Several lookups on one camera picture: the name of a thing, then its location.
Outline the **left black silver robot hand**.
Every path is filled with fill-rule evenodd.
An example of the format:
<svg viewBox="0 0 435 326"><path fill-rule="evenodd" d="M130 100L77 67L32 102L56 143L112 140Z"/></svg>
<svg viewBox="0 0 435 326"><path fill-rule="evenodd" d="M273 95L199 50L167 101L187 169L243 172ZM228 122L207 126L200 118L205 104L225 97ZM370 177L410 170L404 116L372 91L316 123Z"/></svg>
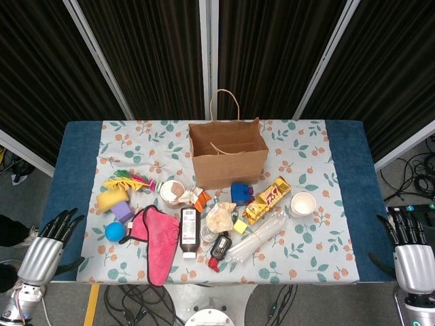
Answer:
<svg viewBox="0 0 435 326"><path fill-rule="evenodd" d="M84 257L79 257L70 264L60 264L70 237L84 220L83 215L74 217L77 211L77 208L61 211L32 241L17 272L24 284L42 287L55 276L78 269L85 261Z"/></svg>

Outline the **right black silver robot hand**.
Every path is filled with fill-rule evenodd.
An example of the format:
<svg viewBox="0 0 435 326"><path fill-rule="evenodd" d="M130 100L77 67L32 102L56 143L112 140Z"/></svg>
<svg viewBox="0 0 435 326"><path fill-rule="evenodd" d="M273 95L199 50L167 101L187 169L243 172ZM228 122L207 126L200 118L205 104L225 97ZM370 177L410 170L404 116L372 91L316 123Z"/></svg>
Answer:
<svg viewBox="0 0 435 326"><path fill-rule="evenodd" d="M396 279L399 287L411 295L435 292L435 253L420 220L410 211L386 208L387 219L377 215L391 242L394 265L384 264L374 253L370 261L382 272Z"/></svg>

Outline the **blue ball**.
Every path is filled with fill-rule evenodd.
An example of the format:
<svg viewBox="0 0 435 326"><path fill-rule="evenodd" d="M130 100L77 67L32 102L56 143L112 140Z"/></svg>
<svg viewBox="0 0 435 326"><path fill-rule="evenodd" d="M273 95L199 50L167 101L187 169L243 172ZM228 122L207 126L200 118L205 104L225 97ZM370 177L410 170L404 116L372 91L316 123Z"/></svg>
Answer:
<svg viewBox="0 0 435 326"><path fill-rule="evenodd" d="M119 242L124 238L124 225L120 222L112 222L105 228L105 237L108 241Z"/></svg>

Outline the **white paper cup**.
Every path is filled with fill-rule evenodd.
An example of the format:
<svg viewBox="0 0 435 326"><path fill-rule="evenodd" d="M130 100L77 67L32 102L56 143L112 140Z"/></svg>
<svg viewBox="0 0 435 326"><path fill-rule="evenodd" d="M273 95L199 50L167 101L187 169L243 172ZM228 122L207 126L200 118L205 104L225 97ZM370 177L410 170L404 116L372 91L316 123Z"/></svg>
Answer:
<svg viewBox="0 0 435 326"><path fill-rule="evenodd" d="M301 218L312 215L317 203L314 197L308 192L298 192L292 196L290 202L290 216Z"/></svg>

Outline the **golden snack packet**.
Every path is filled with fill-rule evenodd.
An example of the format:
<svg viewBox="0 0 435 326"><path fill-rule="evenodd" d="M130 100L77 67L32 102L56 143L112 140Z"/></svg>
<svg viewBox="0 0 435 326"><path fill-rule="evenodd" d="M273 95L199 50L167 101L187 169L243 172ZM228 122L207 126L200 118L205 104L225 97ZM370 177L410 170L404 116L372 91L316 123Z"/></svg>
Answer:
<svg viewBox="0 0 435 326"><path fill-rule="evenodd" d="M292 186L283 177L277 177L245 207L242 216L246 218L249 225L255 224L291 190Z"/></svg>

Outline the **clear bag of beige food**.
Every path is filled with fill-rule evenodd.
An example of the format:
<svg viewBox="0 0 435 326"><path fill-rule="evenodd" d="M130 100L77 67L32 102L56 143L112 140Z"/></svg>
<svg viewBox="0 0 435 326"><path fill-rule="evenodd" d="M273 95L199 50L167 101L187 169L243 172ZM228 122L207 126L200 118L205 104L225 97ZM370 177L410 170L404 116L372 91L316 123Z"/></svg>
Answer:
<svg viewBox="0 0 435 326"><path fill-rule="evenodd" d="M209 230L218 234L233 229L232 212L235 207L235 203L217 202L206 216Z"/></svg>

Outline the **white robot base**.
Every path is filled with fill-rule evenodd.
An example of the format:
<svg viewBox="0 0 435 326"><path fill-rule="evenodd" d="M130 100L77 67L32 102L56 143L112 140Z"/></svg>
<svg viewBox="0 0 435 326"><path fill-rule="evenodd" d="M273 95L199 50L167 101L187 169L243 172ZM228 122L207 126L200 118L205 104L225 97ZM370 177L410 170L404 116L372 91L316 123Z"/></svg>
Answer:
<svg viewBox="0 0 435 326"><path fill-rule="evenodd" d="M228 305L216 297L198 301L188 312L184 326L235 326Z"/></svg>

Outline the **brown paper bag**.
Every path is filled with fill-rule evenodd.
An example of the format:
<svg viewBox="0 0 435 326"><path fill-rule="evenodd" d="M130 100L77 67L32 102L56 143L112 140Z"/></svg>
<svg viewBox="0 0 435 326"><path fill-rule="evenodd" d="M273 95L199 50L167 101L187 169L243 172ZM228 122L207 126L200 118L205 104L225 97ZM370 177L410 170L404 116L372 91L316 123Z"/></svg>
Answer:
<svg viewBox="0 0 435 326"><path fill-rule="evenodd" d="M210 120L188 125L190 152L196 184L218 189L242 182L258 182L268 156L258 118L222 122Z"/></svg>

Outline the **person leg dark trousers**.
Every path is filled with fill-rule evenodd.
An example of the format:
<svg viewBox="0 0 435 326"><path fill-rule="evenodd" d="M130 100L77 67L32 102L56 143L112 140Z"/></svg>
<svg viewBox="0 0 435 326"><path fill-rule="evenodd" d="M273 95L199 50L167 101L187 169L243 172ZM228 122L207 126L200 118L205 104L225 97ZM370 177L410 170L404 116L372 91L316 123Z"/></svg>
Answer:
<svg viewBox="0 0 435 326"><path fill-rule="evenodd" d="M0 214L0 247L25 248L30 244L24 240L28 236L30 228L19 221L14 221Z"/></svg>

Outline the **floral tablecloth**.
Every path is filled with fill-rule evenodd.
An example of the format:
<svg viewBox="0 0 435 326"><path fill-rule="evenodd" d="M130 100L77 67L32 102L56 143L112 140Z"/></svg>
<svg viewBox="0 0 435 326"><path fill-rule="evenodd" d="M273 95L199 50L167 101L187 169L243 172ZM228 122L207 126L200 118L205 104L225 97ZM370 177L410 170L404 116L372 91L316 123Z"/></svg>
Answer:
<svg viewBox="0 0 435 326"><path fill-rule="evenodd" d="M291 186L276 205L288 220L243 263L221 261L219 272L207 265L212 244L201 241L194 259L177 252L170 283L353 283L359 280L353 245L343 207L341 187L332 159L326 125L321 120L262 120L260 134L268 157L254 193L263 192L277 177ZM77 273L82 282L146 283L147 245L137 240L108 241L105 228L114 221L100 213L97 196L117 170L157 182L196 183L188 123L175 120L105 121L101 127L97 167L82 246L85 258ZM316 200L312 215L290 216L292 196L308 192Z"/></svg>

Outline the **blue table cover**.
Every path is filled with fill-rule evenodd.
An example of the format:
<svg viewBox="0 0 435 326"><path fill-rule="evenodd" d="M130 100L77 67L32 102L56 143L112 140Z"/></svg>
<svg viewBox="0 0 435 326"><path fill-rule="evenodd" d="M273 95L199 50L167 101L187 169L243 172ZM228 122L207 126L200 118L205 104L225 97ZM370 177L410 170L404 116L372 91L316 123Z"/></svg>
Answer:
<svg viewBox="0 0 435 326"><path fill-rule="evenodd" d="M39 223L41 228L63 210L77 208L80 214L87 211L102 125L101 121L69 122L66 125ZM364 125L355 120L326 120L326 131L334 166L338 170L360 281L390 282L393 278L378 269L368 257L369 253L374 253L388 266L394 262L389 238L377 219L386 214L386 209Z"/></svg>

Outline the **pink towel black trim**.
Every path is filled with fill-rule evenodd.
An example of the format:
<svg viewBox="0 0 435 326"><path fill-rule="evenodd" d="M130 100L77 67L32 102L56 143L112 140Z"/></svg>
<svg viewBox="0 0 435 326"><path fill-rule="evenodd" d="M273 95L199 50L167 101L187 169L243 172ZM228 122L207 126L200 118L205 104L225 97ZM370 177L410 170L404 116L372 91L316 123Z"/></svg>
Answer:
<svg viewBox="0 0 435 326"><path fill-rule="evenodd" d="M119 241L147 243L147 279L154 286L167 281L179 240L179 220L160 211L155 205L141 209L130 223L128 234Z"/></svg>

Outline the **crumpled orange silver wrapper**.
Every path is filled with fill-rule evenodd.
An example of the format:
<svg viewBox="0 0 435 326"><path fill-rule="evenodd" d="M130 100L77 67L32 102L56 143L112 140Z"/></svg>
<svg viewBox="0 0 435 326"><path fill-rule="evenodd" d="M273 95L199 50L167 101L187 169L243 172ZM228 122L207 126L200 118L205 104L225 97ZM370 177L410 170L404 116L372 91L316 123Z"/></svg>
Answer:
<svg viewBox="0 0 435 326"><path fill-rule="evenodd" d="M192 186L178 198L178 202L193 206L198 212L202 213L210 199L211 196L203 188Z"/></svg>

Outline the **black bottle red cap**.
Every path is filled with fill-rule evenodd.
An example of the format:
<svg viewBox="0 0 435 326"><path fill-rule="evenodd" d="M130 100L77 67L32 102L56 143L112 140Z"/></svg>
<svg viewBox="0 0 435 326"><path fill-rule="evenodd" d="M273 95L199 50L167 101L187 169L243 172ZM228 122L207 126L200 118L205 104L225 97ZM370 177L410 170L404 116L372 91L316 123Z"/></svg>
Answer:
<svg viewBox="0 0 435 326"><path fill-rule="evenodd" d="M219 272L219 263L225 258L229 248L232 246L232 240L228 232L220 234L211 249L211 257L207 263L208 267L215 272Z"/></svg>

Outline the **blue building block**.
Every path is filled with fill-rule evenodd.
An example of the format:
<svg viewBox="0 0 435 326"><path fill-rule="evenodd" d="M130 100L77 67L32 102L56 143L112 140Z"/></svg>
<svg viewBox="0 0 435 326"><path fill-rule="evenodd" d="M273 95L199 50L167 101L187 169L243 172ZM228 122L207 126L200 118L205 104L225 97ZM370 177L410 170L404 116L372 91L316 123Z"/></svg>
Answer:
<svg viewBox="0 0 435 326"><path fill-rule="evenodd" d="M237 206L245 206L251 199L251 187L240 182L235 182L230 187L231 201Z"/></svg>

